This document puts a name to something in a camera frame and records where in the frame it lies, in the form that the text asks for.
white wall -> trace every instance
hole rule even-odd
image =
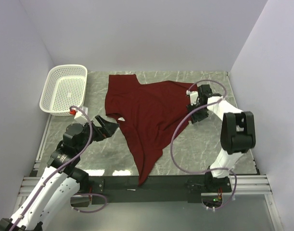
[[[56,64],[230,70],[267,0],[21,0]]]
[[[294,231],[294,0],[268,0],[230,80],[238,106],[255,115],[258,167]]]
[[[18,0],[0,0],[0,219],[35,161],[47,115],[39,99],[52,60]]]

plastic laundry basket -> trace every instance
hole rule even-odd
[[[70,116],[70,106],[82,106],[87,69],[82,65],[60,65],[49,71],[40,99],[40,108],[54,116]]]

gray floor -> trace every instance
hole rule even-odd
[[[98,205],[82,210],[94,210]],[[66,205],[48,226],[52,231],[274,231],[264,195],[236,196],[222,210],[186,202],[112,203],[93,214]]]
[[[105,116],[104,100],[108,87],[109,74],[135,73],[141,84],[173,80],[193,83],[200,79],[213,79],[220,81],[228,90],[227,101],[236,105],[226,72],[89,72],[87,81],[86,98],[84,105],[89,108],[89,116],[99,114]],[[223,93],[220,86],[210,83],[213,92]],[[41,176],[51,153],[62,139],[65,128],[73,123],[73,117],[53,116],[47,130],[47,139],[42,149],[41,165],[38,176]],[[208,119],[198,125],[188,125],[187,128],[175,139],[174,154],[176,161],[189,170],[203,170],[211,165],[220,151],[221,121],[210,113]],[[116,134],[102,142],[94,142],[82,155],[77,167],[87,171],[92,176],[105,175],[138,175],[133,157],[129,152],[125,137],[118,130]],[[251,152],[244,155],[235,166],[237,174],[255,174],[256,168]],[[180,175],[171,161],[169,147],[163,150],[163,156],[155,164],[151,175]]]

maroon fabric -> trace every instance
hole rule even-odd
[[[109,76],[106,115],[120,124],[139,172],[139,185],[147,179],[186,116],[186,105],[190,103],[186,90],[190,86],[173,81],[140,84],[136,75]]]

marble tabletop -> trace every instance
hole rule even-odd
[[[114,74],[136,74],[141,84],[155,83],[165,80],[194,83],[201,79],[212,79],[221,82],[228,91],[226,100],[236,106],[232,89],[226,72],[197,71],[156,71],[156,72],[89,72],[84,105],[89,108],[88,115],[93,118],[100,115],[104,119],[114,121],[105,116],[104,100],[108,88],[108,76]],[[223,94],[220,86],[212,82],[213,92]],[[38,176],[41,176],[46,163],[62,139],[66,127],[74,123],[72,116],[52,116],[46,133],[46,141],[40,154],[41,164]],[[208,168],[216,159],[220,146],[221,120],[214,114],[194,125],[189,124],[174,141],[176,161],[183,168],[199,171]],[[138,175],[132,154],[120,129],[115,135],[101,142],[93,142],[81,157],[78,168],[91,176]],[[256,164],[252,153],[243,155],[234,169],[237,174],[256,174]],[[170,158],[169,146],[164,148],[163,156],[156,162],[150,175],[181,175]]]

